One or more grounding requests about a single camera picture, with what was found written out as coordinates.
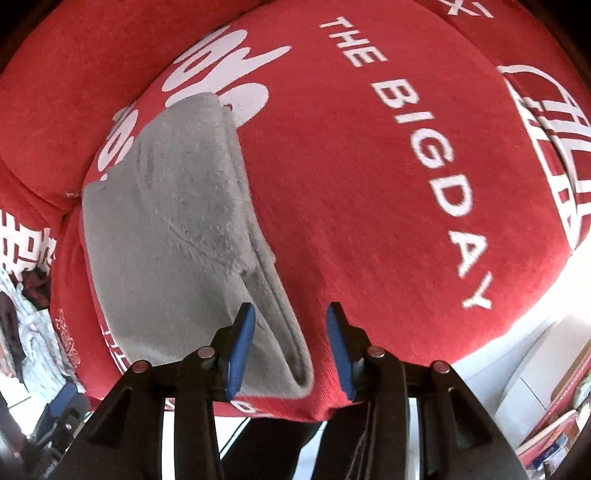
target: red cushion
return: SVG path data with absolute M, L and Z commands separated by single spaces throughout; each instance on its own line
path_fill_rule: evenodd
M 258 219 L 316 370 L 311 397 L 244 399 L 255 409 L 318 419 L 343 404 L 324 331 L 330 301 L 406 361 L 455 361 L 506 332 L 563 268 L 575 222 L 558 214 L 568 191 L 553 197 L 548 182 L 565 170 L 548 140 L 536 141 L 541 164 L 495 67 L 534 65 L 588 112 L 589 98 L 528 13 L 490 3 L 494 19 L 448 20 L 450 7 L 432 2 L 450 25 L 414 2 L 276 1 L 179 58 L 99 149 L 86 183 L 180 92 L 211 90 L 232 104 Z M 266 62 L 247 72 L 244 55 Z M 539 75 L 507 78 L 522 95 L 564 103 Z M 587 229 L 569 233 L 573 246 Z
M 69 212 L 113 115 L 186 48 L 259 3 L 64 0 L 0 77 L 0 158 Z
M 0 158 L 0 267 L 21 279 L 25 270 L 48 270 L 61 212 L 26 188 Z
M 109 353 L 92 303 L 78 231 L 80 212 L 78 205 L 66 217 L 57 242 L 59 260 L 51 269 L 50 314 L 86 394 L 102 399 L 121 372 Z

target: black clamp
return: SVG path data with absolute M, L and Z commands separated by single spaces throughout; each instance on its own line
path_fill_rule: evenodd
M 222 479 L 213 402 L 240 390 L 255 331 L 255 309 L 242 304 L 232 326 L 173 364 L 131 365 L 72 443 L 51 480 L 160 480 L 167 398 L 175 398 L 177 479 Z
M 339 303 L 328 309 L 327 330 L 343 392 L 351 401 L 369 402 L 356 467 L 359 479 L 406 478 L 408 399 L 414 397 L 419 478 L 527 480 L 503 434 L 447 362 L 439 360 L 430 367 L 401 362 L 351 326 Z
M 231 327 L 181 362 L 134 363 L 51 480 L 161 480 L 167 398 L 176 399 L 176 478 L 222 480 L 213 402 L 231 401 L 240 390 L 254 330 L 255 309 L 243 304 Z M 527 479 L 510 445 L 449 364 L 401 362 L 351 326 L 339 303 L 328 309 L 327 330 L 341 388 L 356 405 L 341 408 L 329 421 L 313 480 L 404 480 L 410 397 L 418 405 L 421 480 Z M 365 409 L 361 416 L 359 406 Z M 349 442 L 351 449 L 339 449 L 352 421 L 359 425 L 359 436 Z

